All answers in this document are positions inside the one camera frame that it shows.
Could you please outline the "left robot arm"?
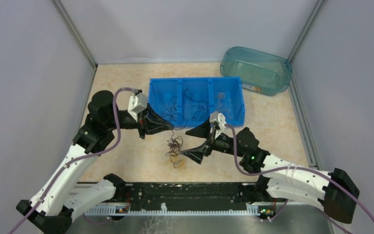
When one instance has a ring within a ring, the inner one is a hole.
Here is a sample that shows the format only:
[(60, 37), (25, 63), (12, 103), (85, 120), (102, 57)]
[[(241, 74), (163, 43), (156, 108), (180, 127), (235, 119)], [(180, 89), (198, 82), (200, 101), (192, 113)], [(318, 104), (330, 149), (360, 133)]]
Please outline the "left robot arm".
[(64, 234), (78, 217), (99, 203), (119, 202), (126, 197), (126, 183), (115, 174), (71, 195), (89, 166), (119, 144), (121, 130), (137, 130), (140, 138), (173, 130), (169, 121), (154, 112), (142, 90), (127, 87), (125, 91), (131, 92), (126, 110), (117, 107), (118, 93), (102, 90), (93, 95), (85, 123), (61, 164), (31, 199), (17, 204), (22, 221), (29, 220), (45, 234)]

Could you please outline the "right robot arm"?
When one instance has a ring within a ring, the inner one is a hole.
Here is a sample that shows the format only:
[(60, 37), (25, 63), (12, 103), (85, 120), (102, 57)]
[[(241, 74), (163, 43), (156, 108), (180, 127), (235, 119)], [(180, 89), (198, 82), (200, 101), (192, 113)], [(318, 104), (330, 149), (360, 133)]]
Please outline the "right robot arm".
[(259, 177), (255, 185), (257, 199), (297, 201), (318, 208), (338, 222), (352, 223), (360, 191), (347, 172), (339, 168), (332, 172), (320, 171), (290, 163), (260, 148), (260, 142), (248, 127), (234, 136), (225, 134), (225, 129), (206, 120), (186, 131), (187, 136), (205, 141), (181, 154), (198, 164), (214, 151), (233, 155), (243, 174)]

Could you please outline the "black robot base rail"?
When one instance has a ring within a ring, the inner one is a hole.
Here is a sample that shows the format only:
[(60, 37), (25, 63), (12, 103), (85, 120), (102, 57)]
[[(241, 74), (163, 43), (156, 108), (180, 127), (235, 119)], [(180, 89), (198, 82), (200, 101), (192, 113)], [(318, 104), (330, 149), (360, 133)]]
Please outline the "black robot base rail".
[(256, 190), (253, 182), (133, 182), (119, 189), (108, 202), (122, 202), (130, 211), (158, 211), (165, 204), (171, 212), (244, 211), (256, 202), (284, 202)]

